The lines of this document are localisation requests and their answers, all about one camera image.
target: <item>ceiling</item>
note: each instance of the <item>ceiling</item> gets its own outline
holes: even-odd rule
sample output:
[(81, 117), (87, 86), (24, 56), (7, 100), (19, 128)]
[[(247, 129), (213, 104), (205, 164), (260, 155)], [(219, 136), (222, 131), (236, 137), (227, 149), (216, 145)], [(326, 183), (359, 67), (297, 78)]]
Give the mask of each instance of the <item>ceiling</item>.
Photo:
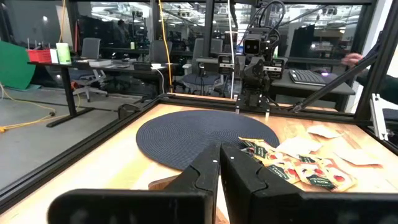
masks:
[[(164, 20), (168, 25), (192, 26), (192, 28), (204, 26), (205, 3), (163, 3), (162, 6)], [(290, 21), (318, 7), (317, 5), (304, 4), (286, 5), (286, 13), (282, 22)], [(250, 20), (251, 6), (236, 4), (235, 8), (239, 29), (245, 29)], [(142, 17), (136, 17), (134, 22), (143, 24), (143, 18), (149, 17), (150, 6), (145, 2), (91, 2), (91, 15), (104, 21), (123, 19), (126, 22), (132, 22), (132, 11), (142, 12)], [(281, 11), (281, 9), (273, 6), (270, 14), (271, 21), (276, 22)], [(357, 23), (360, 12), (361, 6), (327, 6), (323, 10), (315, 11), (296, 22), (301, 22), (303, 25), (315, 24), (316, 29), (344, 29), (347, 24)], [(229, 27), (227, 4), (215, 4), (213, 27), (214, 30), (226, 30)]]

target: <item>black round placemat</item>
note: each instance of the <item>black round placemat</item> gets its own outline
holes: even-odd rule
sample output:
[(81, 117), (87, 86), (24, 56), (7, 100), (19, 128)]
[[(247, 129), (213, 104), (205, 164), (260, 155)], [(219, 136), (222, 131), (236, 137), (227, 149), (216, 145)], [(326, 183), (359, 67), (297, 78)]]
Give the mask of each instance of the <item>black round placemat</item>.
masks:
[(152, 119), (138, 130), (137, 145), (147, 157), (184, 170), (212, 141), (244, 148), (238, 136), (264, 139), (273, 147), (279, 145), (275, 132), (255, 119), (208, 110), (182, 111)]

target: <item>standing desk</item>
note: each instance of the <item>standing desk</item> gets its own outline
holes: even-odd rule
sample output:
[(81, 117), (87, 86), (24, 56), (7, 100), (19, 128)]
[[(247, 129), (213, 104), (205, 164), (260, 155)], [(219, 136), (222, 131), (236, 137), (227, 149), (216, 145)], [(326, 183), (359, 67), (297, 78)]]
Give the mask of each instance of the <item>standing desk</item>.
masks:
[[(85, 157), (72, 164), (69, 168), (0, 215), (0, 223), (44, 224), (46, 223), (47, 209), (52, 200), (72, 189), (148, 189), (149, 183), (155, 180), (179, 174), (179, 170), (158, 164), (143, 155), (136, 144), (136, 133), (145, 122), (151, 119), (167, 113), (188, 110), (202, 109), (162, 104), (153, 107), (150, 111), (135, 120), (135, 122), (126, 126)], [(275, 131), (280, 142), (300, 135), (323, 143), (323, 147), (318, 150), (317, 154), (333, 158), (339, 167), (355, 176), (358, 180), (358, 183), (348, 189), (347, 192), (398, 192), (398, 176), (396, 175), (398, 157), (359, 127), (351, 124), (327, 123), (276, 116), (270, 116), (268, 122), (265, 122), (264, 115), (244, 115), (267, 124)], [(316, 124), (323, 124), (328, 128), (338, 129), (344, 135), (336, 139), (327, 140), (308, 134), (307, 128)], [(378, 157), (382, 162), (382, 166), (354, 166), (332, 153), (332, 150), (336, 147), (363, 149)], [(306, 191), (326, 192), (326, 190), (306, 185), (302, 182), (298, 182), (295, 185)], [(223, 194), (219, 184), (218, 208), (224, 213), (226, 206), (220, 200), (220, 197), (222, 198)]]
[[(61, 68), (61, 76), (62, 76), (62, 83), (63, 88), (65, 90), (65, 94), (67, 97), (69, 115), (63, 118), (60, 118), (56, 121), (53, 121), (47, 124), (47, 127), (52, 128), (56, 125), (62, 124), (66, 121), (69, 121), (77, 116), (85, 114), (87, 112), (92, 111), (94, 108), (85, 108), (81, 111), (76, 111), (75, 100), (73, 99), (73, 91), (70, 84), (70, 77), (69, 77), (69, 68), (77, 68), (80, 70), (102, 70), (104, 72), (124, 72), (130, 73), (134, 78), (155, 81), (157, 89), (159, 90), (158, 94), (162, 93), (162, 77), (160, 76), (159, 72), (155, 69), (151, 71), (146, 70), (135, 70), (132, 65), (128, 68), (118, 68), (118, 67), (91, 67), (88, 63), (77, 63), (73, 62), (72, 64), (59, 64), (59, 63), (39, 63), (39, 62), (28, 62), (31, 65), (39, 65), (39, 66), (53, 66)], [(162, 68), (159, 69), (160, 72), (165, 73), (168, 70), (166, 65), (163, 65)], [(164, 75), (164, 84), (167, 86), (168, 83), (168, 75)]]
[[(331, 78), (337, 77), (337, 75), (332, 73), (329, 74), (329, 76), (331, 76)], [(285, 69), (284, 74), (282, 75), (282, 79), (274, 80), (271, 83), (269, 92), (272, 93), (273, 95), (280, 94), (280, 95), (306, 98), (309, 95), (311, 95), (313, 92), (318, 91), (320, 88), (322, 88), (322, 86), (294, 83), (290, 78), (289, 70)], [(351, 87), (349, 87), (347, 83), (343, 83), (320, 99), (338, 102), (338, 100), (340, 100), (341, 95), (355, 95), (355, 91)]]

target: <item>window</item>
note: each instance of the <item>window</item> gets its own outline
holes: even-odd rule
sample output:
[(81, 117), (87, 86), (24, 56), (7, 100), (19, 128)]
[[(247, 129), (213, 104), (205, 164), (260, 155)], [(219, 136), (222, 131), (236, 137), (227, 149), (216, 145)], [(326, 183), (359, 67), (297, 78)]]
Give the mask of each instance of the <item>window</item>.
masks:
[(62, 1), (5, 0), (3, 9), (11, 25), (9, 35), (12, 43), (26, 46), (28, 38), (31, 46), (35, 42), (55, 45), (59, 41)]
[[(228, 4), (215, 4), (212, 38), (223, 40), (223, 52), (231, 52), (228, 11)], [(237, 41), (239, 43), (243, 38), (244, 31), (246, 30), (246, 27), (248, 26), (251, 17), (251, 5), (236, 4), (235, 14), (238, 27), (236, 27), (233, 19), (231, 18), (233, 46), (237, 44)]]
[[(286, 5), (282, 24), (289, 23), (279, 27), (282, 39), (279, 55), (339, 60), (350, 52), (362, 6), (319, 8)], [(309, 14), (294, 20), (305, 13)], [(275, 17), (270, 19), (270, 23), (275, 22)]]
[(167, 40), (173, 50), (193, 52), (197, 38), (205, 33), (204, 3), (163, 3)]
[(96, 37), (102, 47), (149, 48), (149, 3), (77, 2), (77, 8), (80, 41)]

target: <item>hand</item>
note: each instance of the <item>hand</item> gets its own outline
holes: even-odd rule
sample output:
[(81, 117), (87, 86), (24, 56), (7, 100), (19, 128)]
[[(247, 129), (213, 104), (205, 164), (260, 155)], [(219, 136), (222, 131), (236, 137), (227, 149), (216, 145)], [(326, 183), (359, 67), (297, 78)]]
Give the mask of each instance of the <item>hand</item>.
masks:
[(343, 65), (348, 65), (352, 68), (355, 65), (357, 65), (359, 60), (361, 60), (362, 58), (363, 58), (362, 55), (357, 54), (357, 53), (352, 53), (352, 54), (346, 55), (346, 57), (341, 60), (341, 63)]

